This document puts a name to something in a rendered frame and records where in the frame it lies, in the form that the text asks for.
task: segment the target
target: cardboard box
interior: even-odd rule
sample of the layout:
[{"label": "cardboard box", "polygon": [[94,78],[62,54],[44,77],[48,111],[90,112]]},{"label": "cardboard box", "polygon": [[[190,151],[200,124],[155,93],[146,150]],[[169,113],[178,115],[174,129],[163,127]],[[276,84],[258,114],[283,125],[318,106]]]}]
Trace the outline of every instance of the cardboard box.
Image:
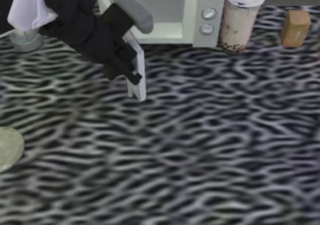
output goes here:
[{"label": "cardboard box", "polygon": [[287,48],[301,47],[311,27],[308,11],[289,10],[281,31],[281,44]]}]

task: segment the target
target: wooden block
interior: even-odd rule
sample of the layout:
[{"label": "wooden block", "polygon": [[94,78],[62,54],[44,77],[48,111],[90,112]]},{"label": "wooden block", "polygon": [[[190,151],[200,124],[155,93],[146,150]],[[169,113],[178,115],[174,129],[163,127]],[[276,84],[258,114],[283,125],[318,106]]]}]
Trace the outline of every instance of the wooden block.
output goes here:
[{"label": "wooden block", "polygon": [[281,44],[287,48],[299,48],[303,45],[311,27],[308,11],[289,10],[281,31]]}]

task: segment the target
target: zebra print surface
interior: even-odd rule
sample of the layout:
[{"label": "zebra print surface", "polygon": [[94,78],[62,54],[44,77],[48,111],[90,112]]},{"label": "zebra print surface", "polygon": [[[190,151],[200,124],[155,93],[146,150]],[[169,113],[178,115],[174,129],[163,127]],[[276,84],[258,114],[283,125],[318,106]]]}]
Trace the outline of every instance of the zebra print surface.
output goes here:
[{"label": "zebra print surface", "polygon": [[0,174],[0,225],[319,225],[320,7],[303,47],[287,9],[244,54],[144,46],[147,100],[55,39],[0,40],[0,126],[25,138]]}]

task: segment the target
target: white microwave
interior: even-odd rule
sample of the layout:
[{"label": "white microwave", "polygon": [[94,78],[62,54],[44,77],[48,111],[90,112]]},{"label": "white microwave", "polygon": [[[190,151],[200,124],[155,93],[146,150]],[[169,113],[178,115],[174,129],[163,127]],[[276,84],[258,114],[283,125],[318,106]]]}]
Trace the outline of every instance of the white microwave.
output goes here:
[{"label": "white microwave", "polygon": [[[106,9],[104,1],[98,0],[101,11]],[[140,44],[217,46],[224,0],[137,1],[152,14],[154,21],[150,34],[143,34],[135,27],[131,29]]]}]

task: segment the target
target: round beige object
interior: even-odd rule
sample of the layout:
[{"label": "round beige object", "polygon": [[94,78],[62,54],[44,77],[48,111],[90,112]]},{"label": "round beige object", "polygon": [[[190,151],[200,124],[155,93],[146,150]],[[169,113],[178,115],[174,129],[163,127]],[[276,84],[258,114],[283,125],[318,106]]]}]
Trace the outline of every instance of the round beige object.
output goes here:
[{"label": "round beige object", "polygon": [[23,136],[10,127],[0,127],[0,173],[10,169],[22,156]]}]

